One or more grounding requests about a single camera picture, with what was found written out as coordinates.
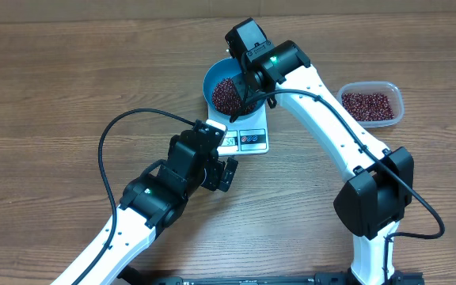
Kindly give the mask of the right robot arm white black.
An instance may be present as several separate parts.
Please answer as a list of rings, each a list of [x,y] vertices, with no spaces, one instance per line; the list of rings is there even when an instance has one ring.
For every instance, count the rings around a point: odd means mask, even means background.
[[[403,147],[390,150],[357,123],[324,87],[310,59],[292,41],[228,40],[230,55],[255,90],[294,115],[340,171],[344,186],[334,209],[353,235],[349,279],[394,284],[393,238],[412,200],[414,161]]]

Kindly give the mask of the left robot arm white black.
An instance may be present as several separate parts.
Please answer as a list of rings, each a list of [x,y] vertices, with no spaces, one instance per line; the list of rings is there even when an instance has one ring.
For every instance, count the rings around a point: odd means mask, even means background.
[[[219,158],[228,133],[221,123],[198,120],[173,136],[167,159],[154,162],[127,185],[104,229],[55,283],[110,284],[181,217],[197,188],[227,191],[238,166],[233,158]]]

